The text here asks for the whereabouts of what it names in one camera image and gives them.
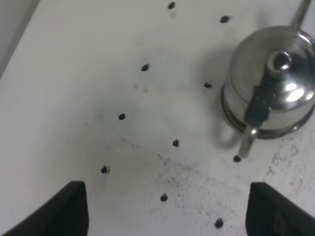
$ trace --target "white surface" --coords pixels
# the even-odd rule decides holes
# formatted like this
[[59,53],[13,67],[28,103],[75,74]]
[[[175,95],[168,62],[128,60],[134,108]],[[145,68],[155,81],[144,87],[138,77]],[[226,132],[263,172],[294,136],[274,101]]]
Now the white surface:
[[[92,236],[246,235],[251,181],[315,215],[314,116],[234,163],[240,135],[220,104],[236,45],[287,24],[298,1],[168,4],[41,1],[0,81],[0,232],[71,180],[87,185]],[[312,4],[303,27],[310,34],[314,12]],[[231,21],[219,23],[223,15]]]
[[0,76],[39,0],[0,0]]

